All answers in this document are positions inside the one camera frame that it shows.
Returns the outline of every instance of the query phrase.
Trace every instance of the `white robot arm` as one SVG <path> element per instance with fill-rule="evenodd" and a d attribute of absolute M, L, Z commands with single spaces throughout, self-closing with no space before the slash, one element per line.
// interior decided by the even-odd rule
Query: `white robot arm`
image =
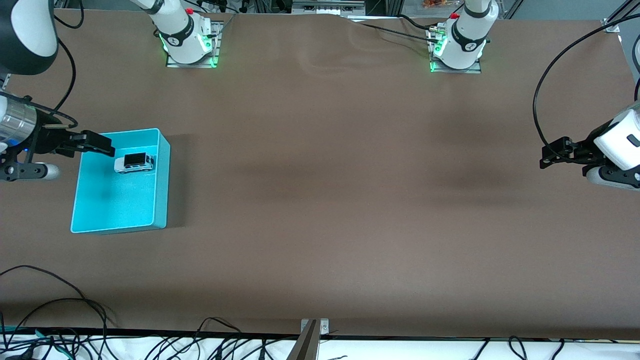
<path fill-rule="evenodd" d="M 194 63 L 212 51 L 204 37 L 211 34 L 211 20 L 190 11 L 180 0 L 131 0 L 151 16 L 169 55 L 183 64 Z"/>
<path fill-rule="evenodd" d="M 467 69 L 482 56 L 489 29 L 498 18 L 495 0 L 466 0 L 460 16 L 438 25 L 444 28 L 442 45 L 433 53 L 456 70 Z"/>
<path fill-rule="evenodd" d="M 179 63 L 193 63 L 212 51 L 204 42 L 211 21 L 185 11 L 180 0 L 131 0 L 158 27 L 164 47 Z M 51 0 L 0 1 L 0 72 L 35 75 L 47 70 L 58 53 Z M 92 131 L 69 131 L 53 114 L 30 99 L 0 93 L 0 180 L 55 179 L 55 165 L 32 162 L 34 154 L 99 152 L 114 156 L 111 140 Z M 18 155 L 27 153 L 25 162 Z"/>

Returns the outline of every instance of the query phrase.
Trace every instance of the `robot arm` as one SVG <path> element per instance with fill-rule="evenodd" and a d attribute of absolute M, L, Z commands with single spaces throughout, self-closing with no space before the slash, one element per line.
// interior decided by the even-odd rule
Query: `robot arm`
<path fill-rule="evenodd" d="M 211 33 L 211 21 L 187 13 L 180 0 L 131 1 L 151 16 L 173 60 L 193 63 L 212 51 L 203 41 L 204 34 Z M 0 1 L 0 49 L 0 72 L 35 75 L 47 70 L 58 53 L 52 1 Z M 0 93 L 0 180 L 57 178 L 58 167 L 33 163 L 34 154 L 115 155 L 109 138 L 88 130 L 71 132 L 53 116 L 55 111 L 37 107 L 30 99 Z M 23 151 L 26 160 L 21 163 L 17 158 Z"/>
<path fill-rule="evenodd" d="M 543 147 L 540 168 L 555 163 L 580 163 L 582 175 L 594 184 L 640 191 L 640 102 L 581 142 L 564 136 Z"/>
<path fill-rule="evenodd" d="M 58 36 L 50 0 L 0 1 L 0 72 L 35 75 L 47 70 L 58 53 Z M 0 93 L 0 180 L 51 180 L 60 174 L 56 165 L 33 163 L 34 154 L 76 151 L 114 156 L 111 140 L 92 131 L 74 133 L 53 116 L 37 109 L 29 98 Z M 26 160 L 17 157 L 26 151 Z"/>
<path fill-rule="evenodd" d="M 164 48 L 177 62 L 190 64 L 212 51 L 203 37 L 211 34 L 211 20 L 189 12 L 180 0 L 131 0 L 151 16 Z"/>
<path fill-rule="evenodd" d="M 486 36 L 498 12 L 495 0 L 466 0 L 459 17 L 451 17 L 438 25 L 444 28 L 445 37 L 433 55 L 452 69 L 471 67 L 482 56 Z"/>
<path fill-rule="evenodd" d="M 50 0 L 0 1 L 0 72 L 36 75 L 58 53 L 58 36 Z"/>

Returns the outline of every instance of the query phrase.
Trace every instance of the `metal mounting plate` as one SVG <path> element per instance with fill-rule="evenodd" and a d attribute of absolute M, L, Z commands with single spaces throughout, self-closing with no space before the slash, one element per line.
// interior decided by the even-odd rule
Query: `metal mounting plate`
<path fill-rule="evenodd" d="M 200 61 L 191 63 L 191 64 L 182 64 L 176 62 L 171 56 L 166 57 L 166 66 L 167 67 L 180 67 L 186 69 L 209 69 L 218 67 L 218 58 L 220 57 L 220 46 L 222 43 L 222 28 L 225 23 L 223 21 L 211 21 L 211 35 L 215 35 L 211 39 L 207 39 L 205 41 L 210 41 L 212 46 L 212 51 L 209 54 L 206 54 Z"/>
<path fill-rule="evenodd" d="M 300 322 L 300 332 L 302 333 L 305 330 L 305 326 L 309 320 L 313 319 L 302 319 Z M 327 335 L 329 333 L 329 319 L 320 319 L 320 335 Z"/>
<path fill-rule="evenodd" d="M 602 19 L 600 21 L 600 23 L 602 24 L 602 26 L 607 25 L 609 19 Z M 608 28 L 604 29 L 604 32 L 606 33 L 619 33 L 620 32 L 620 27 L 618 25 L 615 26 L 609 26 Z"/>

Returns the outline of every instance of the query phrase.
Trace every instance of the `wire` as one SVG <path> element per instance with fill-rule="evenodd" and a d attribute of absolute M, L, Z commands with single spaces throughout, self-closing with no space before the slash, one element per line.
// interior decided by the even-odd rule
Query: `wire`
<path fill-rule="evenodd" d="M 520 355 L 514 348 L 513 345 L 511 344 L 511 342 L 516 339 L 518 340 L 518 343 L 520 344 L 520 348 L 522 349 L 522 355 Z M 518 337 L 518 336 L 510 336 L 509 337 L 509 348 L 511 349 L 511 351 L 516 354 L 517 357 L 519 357 L 521 360 L 527 360 L 527 352 L 524 350 L 524 344 L 522 343 L 522 340 Z"/>
<path fill-rule="evenodd" d="M 237 348 L 241 348 L 244 344 L 246 344 L 246 343 L 248 343 L 249 341 L 251 341 L 251 339 L 247 339 L 247 340 L 245 340 L 245 341 L 244 341 L 244 343 L 241 343 L 240 345 L 238 345 L 238 340 L 240 340 L 240 339 L 237 339 L 237 340 L 235 340 L 235 341 L 234 341 L 234 348 L 233 348 L 233 349 L 231 349 L 231 351 L 230 351 L 227 355 L 225 355 L 225 356 L 222 358 L 222 360 L 226 360 L 226 358 L 228 358 L 228 357 L 229 357 L 229 355 L 231 355 L 231 359 L 233 360 L 233 358 L 234 358 L 234 353 L 236 352 L 236 349 L 237 349 Z"/>
<path fill-rule="evenodd" d="M 556 155 L 558 158 L 562 159 L 563 161 L 566 161 L 568 163 L 581 164 L 581 165 L 592 165 L 592 164 L 595 163 L 595 161 L 580 161 L 580 160 L 575 160 L 575 159 L 571 159 L 571 158 L 568 158 L 566 156 L 560 155 L 557 151 L 553 150 L 551 148 L 551 146 L 549 145 L 549 142 L 545 138 L 545 135 L 542 133 L 542 129 L 540 128 L 540 123 L 538 122 L 538 94 L 540 93 L 540 88 L 542 87 L 542 83 L 544 82 L 545 78 L 549 74 L 549 71 L 551 71 L 551 68 L 558 62 L 558 60 L 560 60 L 560 58 L 564 54 L 566 54 L 574 46 L 576 46 L 579 43 L 585 41 L 585 39 L 587 39 L 589 37 L 592 37 L 593 35 L 601 32 L 604 29 L 607 29 L 607 28 L 609 28 L 611 26 L 615 26 L 615 25 L 617 25 L 617 24 L 619 24 L 621 22 L 629 21 L 629 20 L 632 20 L 632 19 L 637 19 L 638 17 L 640 17 L 640 14 L 626 16 L 626 17 L 623 17 L 622 19 L 619 19 L 619 20 L 616 20 L 616 21 L 612 21 L 607 25 L 600 26 L 599 28 L 589 32 L 588 34 L 584 35 L 583 37 L 581 37 L 578 40 L 576 40 L 573 43 L 571 43 L 571 45 L 565 47 L 565 49 L 562 50 L 553 59 L 553 61 L 549 64 L 547 69 L 545 69 L 545 71 L 543 72 L 542 77 L 540 78 L 540 81 L 538 82 L 538 86 L 536 86 L 536 92 L 533 95 L 533 123 L 536 126 L 536 130 L 538 130 L 538 136 L 540 137 L 540 140 L 542 140 L 542 142 L 545 144 L 545 147 L 548 148 L 549 151 L 551 151 L 554 155 Z"/>
<path fill-rule="evenodd" d="M 562 351 L 563 347 L 564 347 L 564 339 L 560 339 L 560 346 L 558 346 L 558 349 L 556 350 L 556 352 L 554 352 L 554 354 L 551 356 L 551 360 L 556 360 L 556 356 L 560 354 L 560 351 Z"/>
<path fill-rule="evenodd" d="M 202 330 L 202 328 L 205 325 L 205 322 L 207 322 L 208 320 L 213 320 L 213 321 L 215 321 L 217 323 L 220 323 L 220 324 L 228 327 L 229 329 L 233 329 L 233 330 L 235 330 L 237 332 L 242 332 L 242 330 L 238 329 L 237 326 L 235 326 L 232 323 L 226 321 L 225 319 L 223 319 L 223 318 L 221 318 L 219 316 L 211 316 L 211 317 L 206 318 L 205 320 L 202 320 L 202 323 L 198 327 L 198 330 L 196 331 L 196 334 L 198 334 Z"/>
<path fill-rule="evenodd" d="M 376 3 L 376 4 L 371 8 L 371 10 L 369 10 L 369 12 L 368 12 L 368 13 L 366 13 L 366 14 L 365 14 L 365 16 L 370 15 L 370 14 L 373 12 L 373 10 L 375 10 L 375 9 L 376 9 L 376 7 L 377 7 L 381 2 L 382 2 L 382 0 L 378 0 L 378 2 L 377 2 L 377 3 Z"/>
<path fill-rule="evenodd" d="M 51 344 L 49 345 L 49 348 L 47 349 L 47 352 L 44 353 L 44 356 L 42 357 L 42 360 L 46 360 L 47 356 L 49 355 L 49 352 L 51 351 L 51 348 L 53 347 L 53 338 L 51 338 Z"/>
<path fill-rule="evenodd" d="M 463 1 L 457 9 L 453 10 L 453 13 L 457 13 L 458 11 L 460 11 L 460 9 L 462 9 L 462 6 L 464 5 L 465 5 L 465 2 Z"/>
<path fill-rule="evenodd" d="M 0 330 L 2 330 L 4 348 L 8 348 L 9 344 L 6 342 L 6 331 L 4 331 L 4 315 L 2 314 L 2 311 L 0 311 Z"/>
<path fill-rule="evenodd" d="M 37 103 L 35 103 L 35 102 L 31 102 L 30 100 L 27 100 L 27 99 L 22 98 L 22 97 L 14 96 L 14 95 L 9 94 L 9 93 L 4 92 L 4 91 L 0 91 L 0 96 L 4 96 L 4 97 L 6 97 L 7 99 L 11 99 L 11 100 L 16 101 L 16 102 L 19 102 L 19 103 L 21 103 L 21 104 L 25 104 L 25 105 L 33 106 L 34 108 L 37 108 L 37 109 L 40 109 L 40 110 L 44 110 L 44 111 L 46 111 L 46 112 L 48 112 L 48 113 L 51 113 L 52 115 L 54 115 L 54 114 L 55 114 L 55 115 L 61 116 L 61 117 L 65 118 L 65 119 L 67 119 L 67 120 L 71 121 L 71 124 L 67 124 L 67 125 L 60 125 L 60 127 L 57 127 L 57 126 L 58 126 L 57 124 L 53 124 L 53 125 L 55 125 L 56 127 L 49 126 L 49 128 L 57 128 L 57 129 L 73 129 L 74 127 L 77 127 L 77 126 L 78 126 L 78 121 L 77 121 L 76 119 L 72 118 L 71 116 L 69 116 L 69 115 L 67 115 L 67 114 L 65 114 L 65 113 L 63 113 L 63 112 L 61 112 L 61 111 L 53 110 L 52 108 L 48 108 L 48 107 L 46 107 L 46 106 L 44 106 L 44 105 L 40 105 L 40 104 L 37 104 Z"/>
<path fill-rule="evenodd" d="M 489 345 L 489 341 L 491 341 L 491 338 L 484 339 L 484 344 L 482 344 L 478 352 L 476 352 L 476 356 L 472 357 L 471 360 L 478 360 L 478 358 L 480 358 L 480 355 L 482 355 L 484 348 L 486 348 L 486 346 Z"/>
<path fill-rule="evenodd" d="M 74 57 L 71 55 L 71 52 L 69 51 L 68 47 L 65 45 L 65 43 L 62 42 L 62 40 L 60 40 L 60 38 L 58 38 L 58 43 L 60 44 L 62 49 L 65 51 L 65 53 L 67 53 L 67 56 L 69 57 L 69 62 L 71 63 L 71 83 L 69 83 L 67 92 L 62 97 L 58 105 L 56 105 L 56 107 L 53 108 L 53 110 L 56 110 L 56 111 L 60 110 L 62 105 L 65 103 L 65 101 L 69 97 L 69 94 L 71 94 L 71 91 L 73 91 L 74 85 L 76 84 L 76 62 L 74 61 Z"/>
<path fill-rule="evenodd" d="M 636 81 L 636 90 L 634 92 L 634 101 L 638 101 L 638 90 L 640 90 L 640 78 Z"/>
<path fill-rule="evenodd" d="M 100 317 L 100 320 L 102 321 L 102 345 L 100 346 L 100 351 L 98 353 L 98 360 L 101 360 L 102 358 L 102 349 L 103 348 L 107 348 L 107 351 L 115 358 L 117 359 L 117 357 L 113 354 L 113 352 L 111 351 L 111 349 L 109 348 L 109 345 L 107 344 L 107 320 L 109 319 L 107 316 L 107 312 L 104 309 L 104 307 L 102 305 L 100 305 L 100 303 L 88 299 L 84 293 L 75 285 L 73 285 L 71 282 L 64 280 L 62 277 L 60 277 L 59 275 L 50 272 L 48 270 L 44 270 L 42 268 L 38 268 L 37 266 L 32 266 L 32 265 L 18 265 L 18 266 L 14 266 L 12 268 L 9 268 L 3 272 L 0 272 L 0 276 L 2 275 L 6 275 L 7 273 L 14 271 L 16 269 L 19 268 L 30 268 L 32 270 L 36 270 L 42 273 L 45 273 L 47 275 L 50 275 L 54 278 L 56 278 L 57 280 L 63 282 L 64 284 L 66 284 L 67 286 L 71 287 L 73 290 L 76 291 L 76 293 L 78 293 L 78 295 L 80 295 L 80 298 L 60 298 L 60 299 L 55 299 L 55 300 L 51 300 L 48 301 L 38 307 L 36 307 L 34 310 L 32 310 L 29 314 L 27 314 L 27 316 L 25 316 L 20 323 L 15 327 L 14 331 L 12 332 L 11 336 L 9 337 L 9 343 L 11 343 L 11 340 L 13 339 L 13 337 L 15 336 L 15 333 L 18 331 L 18 329 L 20 328 L 20 325 L 24 324 L 31 315 L 33 315 L 34 313 L 36 313 L 38 310 L 40 310 L 41 308 L 48 306 L 50 304 L 53 304 L 55 302 L 62 302 L 62 301 L 82 301 L 84 303 L 87 304 L 87 306 L 89 306 L 90 308 L 92 308 Z"/>
<path fill-rule="evenodd" d="M 282 340 L 293 340 L 293 339 L 296 339 L 296 338 L 298 338 L 298 336 L 289 336 L 288 338 L 282 338 L 282 339 L 273 340 L 273 341 L 271 341 L 269 343 L 264 344 L 264 347 L 266 348 L 267 346 L 269 346 L 269 345 L 271 345 L 273 343 L 277 343 L 277 342 L 282 341 Z M 244 357 L 240 358 L 240 360 L 246 360 L 247 357 L 250 357 L 251 354 L 253 354 L 254 352 L 260 350 L 261 348 L 262 348 L 262 345 L 260 347 L 257 347 L 255 349 L 251 350 Z"/>
<path fill-rule="evenodd" d="M 78 24 L 77 24 L 77 25 L 69 25 L 69 24 L 67 24 L 66 22 L 64 22 L 64 21 L 60 20 L 60 18 L 59 18 L 59 17 L 57 17 L 57 16 L 55 16 L 55 15 L 54 15 L 54 18 L 55 18 L 55 19 L 56 19 L 60 24 L 63 24 L 64 26 L 66 26 L 66 27 L 68 27 L 68 28 L 70 28 L 70 29 L 79 29 L 79 28 L 82 26 L 82 24 L 84 23 L 84 4 L 82 3 L 82 0 L 79 0 L 79 1 L 80 1 L 80 22 L 78 22 Z"/>
<path fill-rule="evenodd" d="M 437 42 L 436 39 L 430 39 L 430 38 L 424 38 L 424 37 L 418 37 L 416 35 L 412 35 L 412 34 L 407 34 L 407 33 L 402 33 L 400 31 L 396 31 L 396 30 L 391 30 L 391 29 L 387 29 L 387 28 L 381 28 L 379 26 L 375 26 L 375 25 L 370 25 L 370 24 L 363 24 L 363 23 L 359 23 L 361 25 L 367 26 L 369 28 L 374 28 L 374 29 L 378 29 L 378 30 L 383 30 L 383 31 L 388 31 L 390 33 L 394 33 L 394 34 L 398 34 L 398 35 L 402 35 L 404 37 L 410 37 L 410 38 L 416 38 L 418 40 L 423 40 L 423 41 L 427 41 L 427 42 Z"/>
<path fill-rule="evenodd" d="M 400 18 L 402 18 L 404 20 L 407 20 L 411 25 L 415 26 L 416 28 L 423 29 L 423 30 L 428 30 L 429 29 L 429 26 L 420 25 L 417 22 L 413 21 L 413 19 L 411 19 L 407 15 L 404 15 L 404 14 L 400 13 L 400 14 L 396 15 L 396 17 L 400 17 Z"/>

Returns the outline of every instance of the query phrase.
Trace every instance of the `robot end effector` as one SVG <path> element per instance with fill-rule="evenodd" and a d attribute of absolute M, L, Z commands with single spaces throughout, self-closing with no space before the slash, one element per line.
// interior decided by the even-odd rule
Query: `robot end effector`
<path fill-rule="evenodd" d="M 21 102 L 0 97 L 0 180 L 56 179 L 56 165 L 32 162 L 34 154 L 60 154 L 73 158 L 75 152 L 98 152 L 113 157 L 111 139 L 83 130 L 75 133 L 52 115 Z M 24 162 L 18 155 L 26 152 Z"/>
<path fill-rule="evenodd" d="M 581 142 L 566 136 L 542 148 L 540 168 L 555 163 L 584 165 L 594 184 L 640 191 L 640 102 L 618 113 Z"/>

